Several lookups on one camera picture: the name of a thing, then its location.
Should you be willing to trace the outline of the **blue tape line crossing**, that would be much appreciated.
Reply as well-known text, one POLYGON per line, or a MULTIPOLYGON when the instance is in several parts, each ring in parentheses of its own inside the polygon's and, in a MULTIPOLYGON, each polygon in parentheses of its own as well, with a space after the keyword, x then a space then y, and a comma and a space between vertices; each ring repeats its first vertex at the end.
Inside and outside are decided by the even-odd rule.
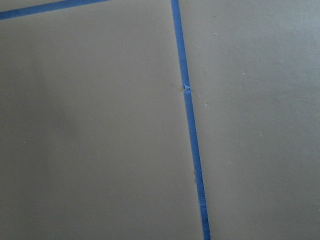
POLYGON ((0 20, 19 18, 39 13, 57 11, 101 2, 104 2, 104 0, 62 0, 35 6, 28 6, 23 8, 2 11, 0 13, 0 20))

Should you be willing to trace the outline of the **blue tape line long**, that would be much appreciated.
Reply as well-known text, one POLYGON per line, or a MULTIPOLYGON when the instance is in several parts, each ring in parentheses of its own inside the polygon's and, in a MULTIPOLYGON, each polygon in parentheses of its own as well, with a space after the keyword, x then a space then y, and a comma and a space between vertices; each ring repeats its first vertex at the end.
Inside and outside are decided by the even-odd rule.
POLYGON ((193 160, 193 168, 195 175, 195 184, 197 190, 198 205, 200 210, 200 220, 202 226, 202 234, 204 240, 211 239, 210 223, 208 217, 207 200, 205 193, 205 184, 203 180, 203 170, 201 155, 199 150, 199 142, 197 136, 197 127, 194 114, 194 106, 192 99, 192 88, 189 78, 188 61, 185 47, 185 39, 183 32, 183 24, 180 11, 180 3, 178 0, 171 1, 172 17, 176 38, 176 46, 179 60, 179 69, 181 75, 181 83, 185 102, 186 118, 188 124, 188 132, 190 138, 190 147, 193 160))

